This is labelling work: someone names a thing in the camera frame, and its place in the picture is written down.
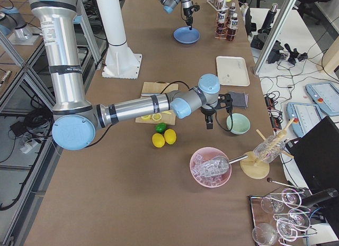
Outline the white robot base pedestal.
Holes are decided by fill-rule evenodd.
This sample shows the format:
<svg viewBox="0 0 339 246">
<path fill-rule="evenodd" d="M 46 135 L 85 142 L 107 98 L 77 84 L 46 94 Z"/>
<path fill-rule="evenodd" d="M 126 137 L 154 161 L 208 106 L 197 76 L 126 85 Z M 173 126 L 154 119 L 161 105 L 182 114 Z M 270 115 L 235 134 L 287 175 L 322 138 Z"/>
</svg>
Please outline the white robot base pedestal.
<svg viewBox="0 0 339 246">
<path fill-rule="evenodd" d="M 137 79 L 142 55 L 129 48 L 119 0 L 96 0 L 108 41 L 102 76 Z"/>
</svg>

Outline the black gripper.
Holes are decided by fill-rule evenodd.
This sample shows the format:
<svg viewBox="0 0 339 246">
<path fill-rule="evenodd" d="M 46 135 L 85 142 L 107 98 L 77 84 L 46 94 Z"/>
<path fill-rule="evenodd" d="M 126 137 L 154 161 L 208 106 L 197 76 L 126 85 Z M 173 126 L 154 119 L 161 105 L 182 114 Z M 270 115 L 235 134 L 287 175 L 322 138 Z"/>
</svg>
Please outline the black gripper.
<svg viewBox="0 0 339 246">
<path fill-rule="evenodd" d="M 193 13 L 197 12 L 200 9 L 200 5 L 197 3 L 193 3 L 192 1 L 184 1 L 182 2 L 182 8 L 183 13 L 186 17 L 186 24 L 190 27 L 190 30 L 192 30 L 192 24 L 193 24 Z"/>
<path fill-rule="evenodd" d="M 225 108 L 227 113 L 231 116 L 233 113 L 233 99 L 229 93 L 219 94 L 216 105 L 212 106 L 211 104 L 205 104 L 200 107 L 200 111 L 205 115 L 206 127 L 207 129 L 213 129 L 213 114 L 217 110 Z"/>
</svg>

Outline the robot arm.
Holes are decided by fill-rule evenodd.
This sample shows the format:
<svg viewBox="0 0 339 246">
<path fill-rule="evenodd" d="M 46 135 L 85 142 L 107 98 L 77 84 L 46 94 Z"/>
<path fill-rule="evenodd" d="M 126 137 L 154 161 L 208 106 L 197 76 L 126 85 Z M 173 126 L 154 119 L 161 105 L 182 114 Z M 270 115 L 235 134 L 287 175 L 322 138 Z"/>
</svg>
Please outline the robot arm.
<svg viewBox="0 0 339 246">
<path fill-rule="evenodd" d="M 186 25 L 188 26 L 189 30 L 192 30 L 193 27 L 193 13 L 197 12 L 200 9 L 200 5 L 193 4 L 192 0 L 158 0 L 162 6 L 163 9 L 169 14 L 172 13 L 173 10 L 176 8 L 176 6 L 181 3 L 183 13 L 184 13 L 184 21 L 186 22 Z"/>
<path fill-rule="evenodd" d="M 96 0 L 108 41 L 103 77 L 136 79 L 142 55 L 128 47 L 119 0 Z M 193 12 L 199 6 L 191 0 L 159 0 L 170 13 L 182 4 L 185 21 L 191 28 Z M 32 13 L 40 21 L 56 104 L 52 108 L 52 137 L 62 148 L 80 150 L 90 147 L 96 130 L 120 121 L 173 110 L 182 119 L 200 109 L 208 129 L 210 118 L 225 108 L 232 117 L 230 94 L 219 94 L 217 76 L 205 74 L 187 92 L 174 90 L 122 103 L 93 106 L 85 97 L 74 20 L 80 16 L 81 0 L 29 0 Z"/>
</svg>

